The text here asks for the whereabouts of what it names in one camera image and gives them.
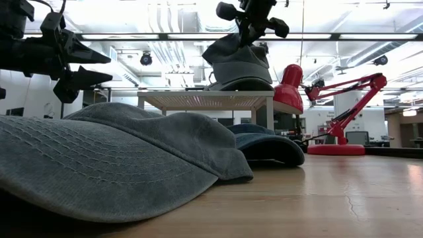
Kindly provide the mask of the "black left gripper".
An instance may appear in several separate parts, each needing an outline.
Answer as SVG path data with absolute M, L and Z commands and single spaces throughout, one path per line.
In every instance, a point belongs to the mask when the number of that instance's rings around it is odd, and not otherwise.
M 72 31 L 63 29 L 55 40 L 44 36 L 30 37 L 24 43 L 26 44 L 24 76 L 41 74 L 58 79 L 53 92 L 62 103 L 72 103 L 78 97 L 80 90 L 91 89 L 113 78 L 112 75 L 86 70 L 82 66 L 77 71 L 70 70 L 69 63 L 111 62 L 109 57 L 80 42 Z

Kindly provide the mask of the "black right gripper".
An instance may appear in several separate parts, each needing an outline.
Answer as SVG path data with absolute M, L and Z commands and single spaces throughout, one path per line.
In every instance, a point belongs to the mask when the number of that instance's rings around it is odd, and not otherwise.
M 258 40 L 265 35 L 266 29 L 271 29 L 276 36 L 285 38 L 289 34 L 289 26 L 282 20 L 268 15 L 276 0 L 240 0 L 239 7 L 233 4 L 219 2 L 216 7 L 216 15 L 223 19 L 236 22 L 240 35 L 240 46 L 246 46 L 249 42 Z

